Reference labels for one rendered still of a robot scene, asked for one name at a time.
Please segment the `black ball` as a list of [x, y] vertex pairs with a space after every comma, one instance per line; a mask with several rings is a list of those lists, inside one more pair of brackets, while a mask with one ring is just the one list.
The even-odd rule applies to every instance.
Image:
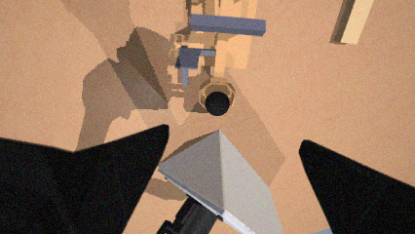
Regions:
[[230, 100], [222, 92], [213, 92], [207, 96], [206, 110], [213, 116], [221, 116], [225, 114], [230, 106]]

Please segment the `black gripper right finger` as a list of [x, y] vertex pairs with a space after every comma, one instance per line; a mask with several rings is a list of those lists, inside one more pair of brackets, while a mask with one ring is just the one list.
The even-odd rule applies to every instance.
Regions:
[[299, 156], [333, 234], [415, 234], [415, 187], [303, 139]]

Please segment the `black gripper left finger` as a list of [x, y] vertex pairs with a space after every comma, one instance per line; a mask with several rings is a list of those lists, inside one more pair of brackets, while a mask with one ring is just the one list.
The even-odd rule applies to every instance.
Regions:
[[68, 234], [123, 234], [169, 140], [169, 125], [78, 151], [0, 137], [0, 183], [50, 196]]

